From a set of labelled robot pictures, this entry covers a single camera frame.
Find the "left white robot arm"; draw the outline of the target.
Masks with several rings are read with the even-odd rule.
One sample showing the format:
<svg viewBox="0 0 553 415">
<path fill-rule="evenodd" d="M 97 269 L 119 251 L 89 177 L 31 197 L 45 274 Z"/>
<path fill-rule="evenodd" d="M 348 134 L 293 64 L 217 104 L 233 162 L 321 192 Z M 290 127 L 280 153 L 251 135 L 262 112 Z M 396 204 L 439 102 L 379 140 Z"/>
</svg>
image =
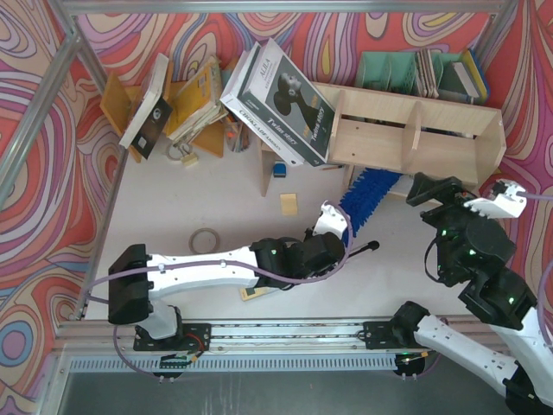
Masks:
<svg viewBox="0 0 553 415">
<path fill-rule="evenodd" d="M 353 226 L 345 211 L 321 205 L 304 239 L 264 238 L 227 252 L 172 256 L 127 247 L 108 269 L 108 321 L 135 325 L 154 341 L 175 339 L 181 316 L 165 297 L 216 286 L 286 290 L 334 275 L 351 251 Z"/>
</svg>

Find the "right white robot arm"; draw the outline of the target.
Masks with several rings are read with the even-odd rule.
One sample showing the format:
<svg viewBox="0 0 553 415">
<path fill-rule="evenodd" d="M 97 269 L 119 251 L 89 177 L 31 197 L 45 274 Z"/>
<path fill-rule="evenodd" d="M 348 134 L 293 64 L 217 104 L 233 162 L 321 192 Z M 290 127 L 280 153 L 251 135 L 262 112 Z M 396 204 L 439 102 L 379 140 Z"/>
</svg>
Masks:
<svg viewBox="0 0 553 415">
<path fill-rule="evenodd" d="M 391 333 L 402 346 L 430 348 L 478 376 L 505 399 L 512 413 L 550 414 L 552 334 L 544 321 L 543 295 L 535 295 L 508 268 L 516 246 L 499 224 L 501 219 L 518 218 L 530 198 L 510 180 L 496 181 L 488 197 L 478 197 L 454 176 L 436 180 L 415 174 L 407 203 L 440 203 L 421 214 L 436 230 L 428 246 L 437 254 L 436 273 L 430 279 L 447 287 L 466 285 L 459 299 L 510 353 L 491 350 L 411 301 L 391 319 Z"/>
</svg>

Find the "blue microfiber duster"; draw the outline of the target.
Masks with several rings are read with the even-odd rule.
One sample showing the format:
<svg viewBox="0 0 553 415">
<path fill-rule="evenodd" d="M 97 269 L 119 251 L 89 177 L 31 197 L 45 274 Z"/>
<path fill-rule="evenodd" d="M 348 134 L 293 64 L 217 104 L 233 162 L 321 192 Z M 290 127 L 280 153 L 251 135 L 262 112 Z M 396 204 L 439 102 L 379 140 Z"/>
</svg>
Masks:
<svg viewBox="0 0 553 415">
<path fill-rule="evenodd" d="M 356 237 L 379 203 L 402 177 L 383 169 L 364 169 L 340 199 L 340 207 L 348 214 Z"/>
</svg>

